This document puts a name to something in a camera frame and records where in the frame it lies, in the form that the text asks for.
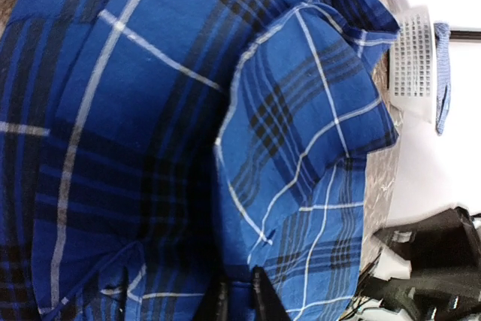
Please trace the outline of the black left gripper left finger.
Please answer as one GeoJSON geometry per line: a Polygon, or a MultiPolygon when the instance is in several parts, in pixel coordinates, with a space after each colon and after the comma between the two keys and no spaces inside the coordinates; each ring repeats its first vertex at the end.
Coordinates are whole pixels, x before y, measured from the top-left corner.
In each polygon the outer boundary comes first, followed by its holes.
{"type": "Polygon", "coordinates": [[[228,285],[224,280],[213,280],[202,300],[202,319],[224,321],[228,317],[228,285]]]}

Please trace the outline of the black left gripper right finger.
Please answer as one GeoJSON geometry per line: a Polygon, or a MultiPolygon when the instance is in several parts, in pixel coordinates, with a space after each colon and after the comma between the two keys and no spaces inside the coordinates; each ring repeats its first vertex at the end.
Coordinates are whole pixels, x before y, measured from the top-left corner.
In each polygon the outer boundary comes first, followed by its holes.
{"type": "Polygon", "coordinates": [[[253,269],[253,298],[256,319],[260,321],[290,321],[274,286],[265,270],[259,266],[253,269]]]}

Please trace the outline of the blue plaid long sleeve shirt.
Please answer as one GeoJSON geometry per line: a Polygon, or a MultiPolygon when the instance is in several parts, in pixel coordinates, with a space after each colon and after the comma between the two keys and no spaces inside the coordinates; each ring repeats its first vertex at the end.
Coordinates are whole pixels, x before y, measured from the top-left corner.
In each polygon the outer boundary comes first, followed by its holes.
{"type": "Polygon", "coordinates": [[[398,133],[380,0],[1,0],[1,318],[338,320],[398,133]]]}

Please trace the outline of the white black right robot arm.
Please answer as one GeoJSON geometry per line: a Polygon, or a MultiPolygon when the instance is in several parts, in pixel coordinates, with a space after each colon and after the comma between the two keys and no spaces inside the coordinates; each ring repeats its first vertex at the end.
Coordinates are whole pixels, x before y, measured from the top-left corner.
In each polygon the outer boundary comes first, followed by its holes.
{"type": "Polygon", "coordinates": [[[411,320],[463,320],[480,315],[480,215],[462,207],[374,232],[388,250],[410,263],[407,279],[382,280],[369,264],[356,295],[379,301],[384,312],[411,320]]]}

